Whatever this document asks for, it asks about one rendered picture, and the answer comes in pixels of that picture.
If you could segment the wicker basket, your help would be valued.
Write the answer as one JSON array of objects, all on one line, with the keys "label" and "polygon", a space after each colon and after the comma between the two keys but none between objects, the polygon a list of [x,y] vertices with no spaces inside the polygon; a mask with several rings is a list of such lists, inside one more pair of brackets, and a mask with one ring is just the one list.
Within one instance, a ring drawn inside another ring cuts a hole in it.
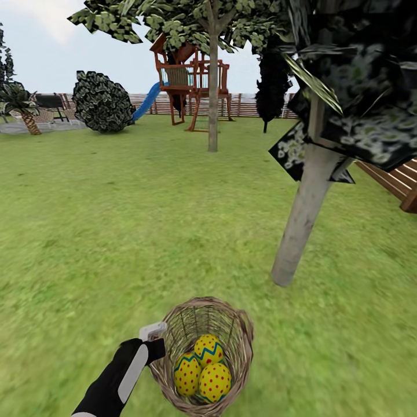
[{"label": "wicker basket", "polygon": [[[222,399],[219,403],[208,404],[204,402],[200,396],[191,395],[190,401],[183,398],[183,396],[176,390],[174,384],[173,367],[174,362],[172,358],[174,345],[166,343],[165,350],[166,355],[162,358],[162,361],[155,360],[149,365],[152,377],[156,382],[160,384],[163,396],[179,411],[190,417],[221,417],[222,414],[236,401],[239,393],[241,393],[249,379],[250,366],[253,358],[252,342],[255,339],[255,329],[253,318],[249,313],[246,313],[245,309],[236,310],[233,306],[230,306],[227,302],[222,301],[220,298],[207,297],[194,297],[188,302],[181,303],[173,307],[166,313],[164,322],[170,323],[172,317],[186,308],[192,308],[193,320],[198,321],[201,319],[201,315],[196,312],[197,308],[206,307],[206,312],[203,316],[203,320],[206,322],[204,328],[206,334],[210,334],[212,331],[217,335],[221,335],[224,332],[220,326],[216,328],[215,325],[210,323],[212,321],[211,308],[219,308],[220,317],[224,317],[224,312],[232,315],[231,324],[229,328],[228,338],[225,346],[223,346],[223,357],[229,368],[232,378],[232,390]],[[245,319],[244,319],[244,317]],[[235,330],[235,322],[238,323],[238,333],[236,334],[235,345],[232,345],[233,332]],[[162,333],[156,334],[156,336],[150,336],[151,341],[154,342],[163,336]],[[184,345],[185,352],[194,349],[195,343],[189,341]],[[182,351],[182,353],[185,353]]]}]

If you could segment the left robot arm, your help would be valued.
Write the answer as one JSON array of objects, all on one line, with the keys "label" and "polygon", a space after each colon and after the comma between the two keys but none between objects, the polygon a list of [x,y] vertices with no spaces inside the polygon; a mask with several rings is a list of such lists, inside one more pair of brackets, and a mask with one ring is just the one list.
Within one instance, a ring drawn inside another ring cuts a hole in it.
[{"label": "left robot arm", "polygon": [[140,329],[140,337],[124,341],[84,399],[70,417],[119,417],[144,367],[166,355],[164,337],[152,342],[150,336],[165,333],[169,324],[160,321]]}]

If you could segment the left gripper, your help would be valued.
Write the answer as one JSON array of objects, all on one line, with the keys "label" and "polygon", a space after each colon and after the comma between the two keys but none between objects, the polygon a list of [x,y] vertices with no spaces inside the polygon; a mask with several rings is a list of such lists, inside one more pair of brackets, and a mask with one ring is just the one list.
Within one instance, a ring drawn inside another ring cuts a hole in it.
[{"label": "left gripper", "polygon": [[154,342],[146,341],[146,344],[151,349],[151,356],[149,357],[149,361],[147,365],[149,365],[155,360],[161,360],[166,355],[166,350],[165,350],[166,340],[164,337],[161,337],[160,339]]}]

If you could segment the easter egg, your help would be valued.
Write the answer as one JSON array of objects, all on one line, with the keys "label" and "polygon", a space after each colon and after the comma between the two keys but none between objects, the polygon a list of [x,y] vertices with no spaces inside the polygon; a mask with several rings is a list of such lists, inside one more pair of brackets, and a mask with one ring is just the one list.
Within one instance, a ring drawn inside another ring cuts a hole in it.
[{"label": "easter egg", "polygon": [[199,359],[202,369],[213,363],[222,363],[222,340],[214,333],[202,334],[195,340],[193,354]]},{"label": "easter egg", "polygon": [[173,367],[174,384],[176,390],[183,396],[184,399],[189,400],[191,395],[195,398],[199,391],[199,377],[202,373],[202,367],[199,359],[193,354],[191,349],[183,354],[176,352],[175,362]]},{"label": "easter egg", "polygon": [[225,398],[232,390],[232,378],[224,361],[208,365],[202,370],[198,389],[198,395],[210,405],[219,403]]}]

